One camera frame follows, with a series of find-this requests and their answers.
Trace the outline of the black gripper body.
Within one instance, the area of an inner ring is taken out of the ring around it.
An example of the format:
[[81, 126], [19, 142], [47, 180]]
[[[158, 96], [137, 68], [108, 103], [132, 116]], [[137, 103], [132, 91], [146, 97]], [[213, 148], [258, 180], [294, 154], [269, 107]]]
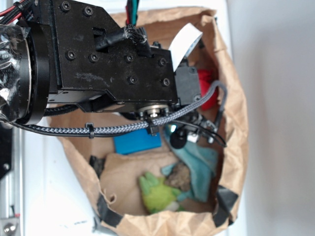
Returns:
[[[197, 87], [200, 89], [197, 69], [193, 66], [189, 66], [186, 59], [182, 60], [177, 68], [176, 77], [182, 79], [180, 81], [181, 88], [184, 87], [184, 82], [192, 85], [193, 81], [197, 81]], [[212, 122], [199, 113], [197, 108], [207, 102], [218, 88], [222, 89], [223, 98], [215, 120]], [[193, 138], [192, 142], [196, 143], [202, 136], [207, 139], [208, 143], [212, 144], [216, 142], [218, 145], [225, 148], [226, 141], [220, 134], [218, 134], [218, 130], [221, 124], [226, 99], [226, 86], [221, 82], [214, 80], [208, 92], [203, 97], [178, 109], [167, 119], [169, 123], [176, 125], [175, 130], [170, 134], [170, 145], [175, 149], [181, 149], [189, 141], [189, 138]]]

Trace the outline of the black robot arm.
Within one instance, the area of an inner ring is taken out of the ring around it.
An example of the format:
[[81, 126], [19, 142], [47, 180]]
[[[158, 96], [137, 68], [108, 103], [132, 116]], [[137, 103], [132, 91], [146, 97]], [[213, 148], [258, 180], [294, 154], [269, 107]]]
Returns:
[[[189, 50], [150, 44], [137, 28], [138, 1], [127, 3], [120, 27], [101, 7], [73, 0], [21, 0], [0, 14], [0, 119], [21, 129], [64, 137], [116, 137], [146, 129], [151, 135], [177, 125], [171, 145], [182, 148], [191, 136], [226, 146], [214, 121], [197, 109], [212, 98], [220, 82], [205, 94], [198, 72], [189, 66]], [[133, 124], [83, 128], [39, 126], [43, 117], [70, 113], [120, 113]]]

